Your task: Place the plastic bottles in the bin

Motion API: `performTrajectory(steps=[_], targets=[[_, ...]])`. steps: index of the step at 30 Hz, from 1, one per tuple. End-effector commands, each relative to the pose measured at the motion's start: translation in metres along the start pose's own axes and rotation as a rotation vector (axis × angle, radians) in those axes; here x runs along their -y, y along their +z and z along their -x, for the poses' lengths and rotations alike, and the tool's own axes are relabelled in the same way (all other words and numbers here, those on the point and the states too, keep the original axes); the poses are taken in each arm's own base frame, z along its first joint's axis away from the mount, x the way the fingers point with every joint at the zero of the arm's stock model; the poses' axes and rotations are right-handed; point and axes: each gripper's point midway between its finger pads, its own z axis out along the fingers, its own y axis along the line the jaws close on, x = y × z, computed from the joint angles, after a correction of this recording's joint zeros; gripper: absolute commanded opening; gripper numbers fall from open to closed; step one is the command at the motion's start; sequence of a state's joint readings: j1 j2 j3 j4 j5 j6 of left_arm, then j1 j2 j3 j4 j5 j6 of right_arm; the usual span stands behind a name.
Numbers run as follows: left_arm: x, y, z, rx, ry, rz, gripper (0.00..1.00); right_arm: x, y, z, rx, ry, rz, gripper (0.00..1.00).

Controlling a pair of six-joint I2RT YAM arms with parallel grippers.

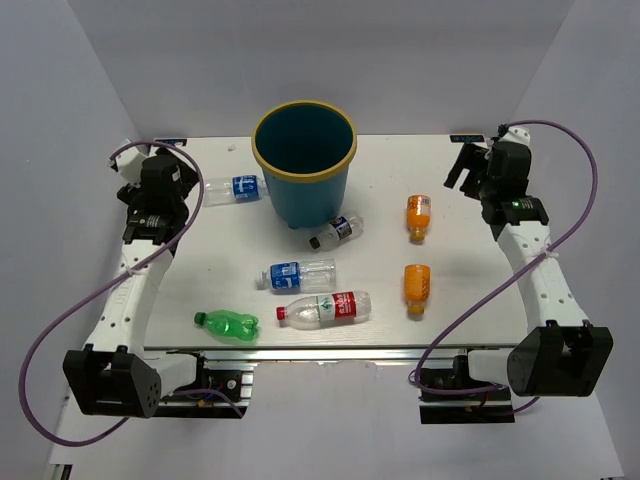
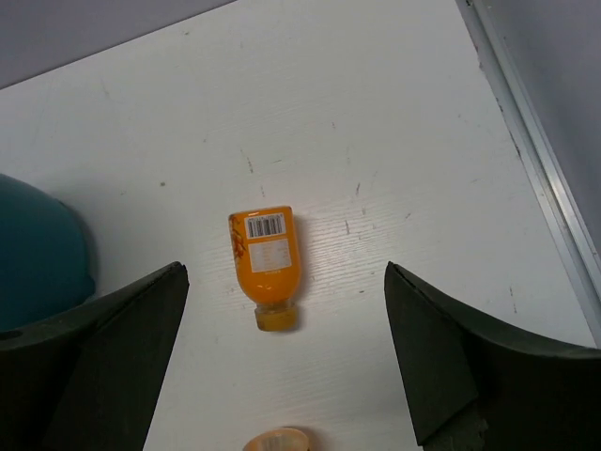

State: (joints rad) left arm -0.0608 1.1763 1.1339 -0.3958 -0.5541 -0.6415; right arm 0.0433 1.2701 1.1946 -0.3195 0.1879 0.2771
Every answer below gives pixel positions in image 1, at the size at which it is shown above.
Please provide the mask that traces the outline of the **orange bottle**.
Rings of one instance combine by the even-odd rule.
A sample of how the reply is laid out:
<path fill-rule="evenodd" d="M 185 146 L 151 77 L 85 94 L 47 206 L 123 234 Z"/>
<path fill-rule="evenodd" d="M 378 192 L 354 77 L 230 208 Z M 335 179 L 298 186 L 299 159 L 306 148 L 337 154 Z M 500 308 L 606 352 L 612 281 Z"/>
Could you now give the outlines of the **orange bottle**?
<path fill-rule="evenodd" d="M 422 242 L 431 221 L 431 199 L 427 195 L 412 195 L 407 200 L 407 228 L 412 242 Z"/>
<path fill-rule="evenodd" d="M 430 295 L 431 269 L 427 265 L 410 264 L 404 269 L 404 300 L 410 315 L 423 315 Z"/>

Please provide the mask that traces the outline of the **clear bottle blue label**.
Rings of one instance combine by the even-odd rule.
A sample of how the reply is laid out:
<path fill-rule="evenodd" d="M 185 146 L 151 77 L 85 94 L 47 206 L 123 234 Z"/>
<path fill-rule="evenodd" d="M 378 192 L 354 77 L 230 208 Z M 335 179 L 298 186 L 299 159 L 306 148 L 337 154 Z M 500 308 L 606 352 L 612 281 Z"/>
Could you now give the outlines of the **clear bottle blue label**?
<path fill-rule="evenodd" d="M 333 259 L 293 261 L 273 264 L 261 271 L 255 286 L 276 293 L 323 293 L 337 284 L 337 268 Z"/>
<path fill-rule="evenodd" d="M 256 175 L 210 179 L 205 182 L 205 207 L 246 203 L 268 195 L 266 183 Z"/>

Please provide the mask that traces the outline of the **green plastic bottle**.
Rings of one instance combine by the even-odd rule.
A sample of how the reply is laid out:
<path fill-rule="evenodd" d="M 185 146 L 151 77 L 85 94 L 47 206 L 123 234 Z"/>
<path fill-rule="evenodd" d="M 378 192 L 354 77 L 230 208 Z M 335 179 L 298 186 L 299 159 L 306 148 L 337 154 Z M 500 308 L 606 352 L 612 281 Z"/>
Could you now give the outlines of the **green plastic bottle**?
<path fill-rule="evenodd" d="M 257 317 L 229 310 L 197 312 L 194 315 L 194 323 L 214 336 L 235 338 L 240 341 L 251 342 L 259 335 Z"/>

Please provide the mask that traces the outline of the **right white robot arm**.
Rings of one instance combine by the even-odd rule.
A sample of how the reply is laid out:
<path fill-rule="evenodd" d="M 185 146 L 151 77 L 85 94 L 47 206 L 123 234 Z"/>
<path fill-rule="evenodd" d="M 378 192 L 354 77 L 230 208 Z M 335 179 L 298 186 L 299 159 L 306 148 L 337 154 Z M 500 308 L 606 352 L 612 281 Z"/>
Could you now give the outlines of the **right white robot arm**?
<path fill-rule="evenodd" d="M 447 179 L 478 200 L 514 273 L 528 334 L 513 349 L 472 350 L 451 374 L 453 390 L 472 399 L 488 383 L 518 396 L 590 395 L 613 348 L 608 328 L 593 325 L 577 303 L 550 250 L 549 218 L 540 199 L 527 194 L 531 151 L 499 141 L 490 148 L 463 145 Z"/>

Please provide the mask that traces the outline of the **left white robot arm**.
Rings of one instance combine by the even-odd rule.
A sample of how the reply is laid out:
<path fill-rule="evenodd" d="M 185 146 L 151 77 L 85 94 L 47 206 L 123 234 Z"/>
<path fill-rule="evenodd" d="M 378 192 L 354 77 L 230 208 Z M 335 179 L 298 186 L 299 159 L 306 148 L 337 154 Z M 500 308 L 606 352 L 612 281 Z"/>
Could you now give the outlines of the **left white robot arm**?
<path fill-rule="evenodd" d="M 185 200 L 198 176 L 166 148 L 143 157 L 139 166 L 117 194 L 127 207 L 118 268 L 125 279 L 110 288 L 83 348 L 68 351 L 63 361 L 71 391 L 86 415 L 149 418 L 174 391 L 199 399 L 211 387 L 211 374 L 193 353 L 145 356 L 150 315 L 187 224 Z"/>

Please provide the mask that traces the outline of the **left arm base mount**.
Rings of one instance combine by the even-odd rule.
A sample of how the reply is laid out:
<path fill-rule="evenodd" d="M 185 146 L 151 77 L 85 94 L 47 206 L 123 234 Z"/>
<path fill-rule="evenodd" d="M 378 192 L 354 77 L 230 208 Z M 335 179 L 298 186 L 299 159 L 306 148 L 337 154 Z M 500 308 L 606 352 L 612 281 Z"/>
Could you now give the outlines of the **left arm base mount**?
<path fill-rule="evenodd" d="M 256 363 L 197 355 L 197 376 L 164 397 L 155 418 L 239 419 L 251 398 Z"/>

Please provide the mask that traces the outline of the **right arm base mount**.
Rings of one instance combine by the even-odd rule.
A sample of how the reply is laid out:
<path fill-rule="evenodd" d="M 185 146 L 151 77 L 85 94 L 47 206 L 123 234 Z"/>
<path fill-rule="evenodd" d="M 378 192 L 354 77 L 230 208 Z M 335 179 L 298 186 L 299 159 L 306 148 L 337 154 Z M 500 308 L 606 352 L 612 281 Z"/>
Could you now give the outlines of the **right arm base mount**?
<path fill-rule="evenodd" d="M 511 393 L 507 389 L 476 394 L 462 390 L 490 386 L 488 382 L 473 380 L 468 373 L 465 355 L 456 355 L 450 365 L 425 368 L 419 380 L 432 389 L 455 390 L 455 395 L 436 395 L 422 392 L 419 414 L 423 425 L 507 424 L 515 422 Z"/>

